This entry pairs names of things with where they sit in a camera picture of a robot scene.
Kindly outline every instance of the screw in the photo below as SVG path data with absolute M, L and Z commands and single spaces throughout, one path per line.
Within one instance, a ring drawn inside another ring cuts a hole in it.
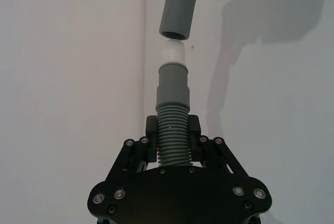
M 147 143 L 147 142 L 148 142 L 148 138 L 141 139 L 141 143 Z
M 260 188 L 254 189 L 254 195 L 259 199 L 264 199 L 267 197 L 266 192 Z
M 108 214 L 110 214 L 110 215 L 113 215 L 114 213 L 116 213 L 116 211 L 117 211 L 117 208 L 116 208 L 116 206 L 114 206 L 114 205 L 111 205 L 111 206 L 108 208 Z
M 234 192 L 234 194 L 237 195 L 237 196 L 242 196 L 242 195 L 245 194 L 243 188 L 242 188 L 242 187 L 239 187 L 239 186 L 235 186 L 235 187 L 233 188 L 233 192 Z
M 114 198 L 115 199 L 122 199 L 125 195 L 125 191 L 123 189 L 119 189 L 115 192 Z
M 134 144 L 134 142 L 130 139 L 125 143 L 125 145 L 127 145 L 127 146 L 132 146 L 133 144 Z
M 222 144 L 223 140 L 221 138 L 217 138 L 214 140 L 214 142 L 216 142 L 217 144 Z
M 95 204 L 99 204 L 103 202 L 103 200 L 104 200 L 104 194 L 97 194 L 93 197 L 93 203 Z
M 253 209 L 253 204 L 250 203 L 250 202 L 244 202 L 244 207 L 245 207 L 247 210 L 252 210 L 252 209 Z
M 196 169 L 195 168 L 189 168 L 189 173 L 195 173 Z

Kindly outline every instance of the ribbed hose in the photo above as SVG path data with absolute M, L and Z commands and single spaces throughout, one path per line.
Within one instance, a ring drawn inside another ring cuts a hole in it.
M 188 137 L 188 110 L 179 105 L 158 109 L 159 166 L 191 164 Z

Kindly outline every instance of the white wall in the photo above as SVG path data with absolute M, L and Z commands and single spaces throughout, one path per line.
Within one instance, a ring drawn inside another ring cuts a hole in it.
M 0 0 L 0 223 L 87 210 L 142 136 L 145 0 Z
M 147 0 L 145 112 L 154 114 L 164 0 Z M 191 113 L 273 197 L 264 224 L 334 222 L 334 0 L 197 0 Z

